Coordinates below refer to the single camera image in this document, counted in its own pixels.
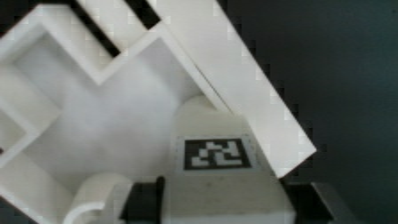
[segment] black strip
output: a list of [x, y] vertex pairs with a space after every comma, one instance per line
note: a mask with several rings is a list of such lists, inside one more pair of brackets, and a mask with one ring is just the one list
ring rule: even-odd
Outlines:
[[296, 224], [326, 224], [333, 220], [326, 206], [310, 184], [283, 185], [296, 211]]
[[127, 3], [129, 8], [132, 9], [132, 12], [136, 14], [136, 17], [140, 19], [140, 22], [147, 29], [152, 28], [156, 23], [159, 22], [157, 14], [152, 10], [150, 5], [147, 4], [145, 0], [124, 0]]
[[118, 51], [118, 49], [116, 49], [116, 47], [115, 47], [115, 45], [113, 45], [113, 43], [111, 43], [111, 41], [109, 41], [109, 39], [108, 39], [100, 29], [99, 29], [92, 19], [90, 19], [90, 16], [88, 16], [88, 14], [86, 14], [86, 12], [84, 12], [77, 2], [76, 1], [68, 1], [68, 6], [70, 6], [70, 10], [72, 10], [72, 12], [74, 12], [74, 14], [76, 14], [83, 24], [84, 24], [84, 27], [86, 27], [86, 29], [88, 29], [88, 31], [90, 31], [90, 33], [92, 33], [92, 35], [93, 35], [100, 45], [102, 45], [102, 48], [108, 51], [109, 56], [115, 57], [120, 54], [120, 51]]
[[161, 198], [164, 178], [157, 177], [156, 183], [134, 183], [120, 212], [125, 223], [161, 223]]

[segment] white panel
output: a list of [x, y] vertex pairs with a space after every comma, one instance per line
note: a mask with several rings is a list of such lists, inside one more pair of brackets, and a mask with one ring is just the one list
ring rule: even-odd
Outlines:
[[124, 51], [145, 33], [145, 27], [125, 2], [122, 0], [77, 0], [77, 3], [109, 41]]
[[24, 134], [21, 126], [0, 110], [0, 147], [5, 151], [17, 143]]
[[227, 106], [246, 118], [282, 177], [315, 149], [282, 100], [271, 95], [273, 87], [216, 1], [161, 0], [150, 4]]
[[76, 189], [100, 171], [127, 177], [163, 174], [173, 113], [202, 93], [161, 40], [100, 86], [51, 38], [31, 47], [15, 67], [61, 108], [26, 154], [63, 186]]
[[12, 67], [0, 68], [0, 99], [12, 106], [33, 131], [40, 133], [60, 112], [47, 97]]

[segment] white surface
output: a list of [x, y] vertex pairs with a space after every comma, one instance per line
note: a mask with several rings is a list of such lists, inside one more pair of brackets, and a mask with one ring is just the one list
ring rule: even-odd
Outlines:
[[214, 0], [150, 1], [166, 28], [228, 108], [246, 118], [278, 177], [315, 149]]
[[125, 2], [122, 0], [77, 0], [77, 3], [109, 41], [124, 51], [145, 33], [145, 27]]
[[173, 158], [177, 158], [175, 151], [180, 150], [180, 140], [184, 138], [202, 139], [209, 136], [211, 138], [236, 138], [236, 136], [244, 136], [244, 138], [248, 138], [244, 144], [250, 145], [250, 149], [255, 152], [255, 162], [260, 165], [262, 171], [273, 175], [244, 118], [239, 115], [220, 112], [214, 109], [205, 97], [196, 96], [184, 102], [173, 117], [168, 155], [172, 163], [170, 167], [173, 167]]
[[6, 114], [0, 111], [0, 147], [6, 151], [22, 138], [24, 131]]
[[172, 176], [164, 189], [164, 224], [294, 223], [280, 184], [264, 173]]
[[0, 111], [1, 167], [58, 117], [58, 108], [10, 66], [0, 67]]
[[202, 93], [161, 41], [131, 58], [100, 87], [51, 38], [15, 65], [61, 108], [26, 154], [63, 186], [74, 191], [90, 174], [102, 171], [127, 177], [163, 174], [173, 113]]
[[22, 153], [0, 169], [0, 195], [38, 224], [60, 224], [72, 194]]
[[99, 173], [88, 177], [72, 199], [63, 224], [86, 224], [99, 218], [111, 189], [118, 184], [131, 184], [131, 180], [115, 173]]
[[216, 111], [205, 97], [198, 96], [179, 108], [173, 130], [170, 167], [182, 164], [184, 144], [180, 143], [191, 135], [200, 136], [198, 139], [225, 139], [225, 136], [232, 135], [230, 138], [236, 138], [243, 135], [243, 143], [250, 142], [244, 148], [251, 167], [184, 170], [184, 172], [180, 167], [172, 168], [164, 185], [163, 223], [292, 224], [294, 211], [269, 166], [260, 160], [255, 139], [243, 118]]

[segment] white plastic structure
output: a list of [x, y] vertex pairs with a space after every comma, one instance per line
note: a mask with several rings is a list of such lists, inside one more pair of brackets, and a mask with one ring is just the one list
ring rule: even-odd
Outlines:
[[[173, 135], [163, 223], [292, 224], [294, 210], [280, 183], [271, 175], [244, 119], [216, 111], [205, 97], [191, 98], [177, 111]], [[186, 166], [184, 141], [191, 139], [246, 141], [244, 153], [248, 157], [253, 157], [253, 160], [248, 160], [250, 167], [218, 170], [211, 167], [202, 170], [179, 167], [180, 163]], [[209, 147], [205, 152], [211, 149], [221, 149], [220, 145], [211, 144]]]
[[[216, 1], [148, 1], [161, 19], [148, 30], [122, 0], [79, 3], [116, 57], [65, 5], [38, 5], [0, 39], [0, 196], [38, 224], [65, 220], [70, 179], [163, 174], [168, 124], [191, 96], [204, 95], [211, 116], [241, 124], [228, 131], [251, 133], [275, 177], [315, 151]], [[202, 133], [209, 121], [182, 116], [180, 132]]]
[[63, 224], [88, 224], [99, 217], [113, 187], [131, 180], [115, 173], [95, 174], [83, 182], [70, 203]]
[[40, 136], [58, 113], [19, 71], [0, 67], [0, 167]]

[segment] black background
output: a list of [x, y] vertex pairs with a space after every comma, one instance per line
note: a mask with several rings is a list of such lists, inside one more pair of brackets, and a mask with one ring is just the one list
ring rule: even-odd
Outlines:
[[[220, 3], [319, 150], [287, 179], [330, 183], [356, 217], [398, 223], [398, 1]], [[1, 31], [33, 4], [0, 1]]]

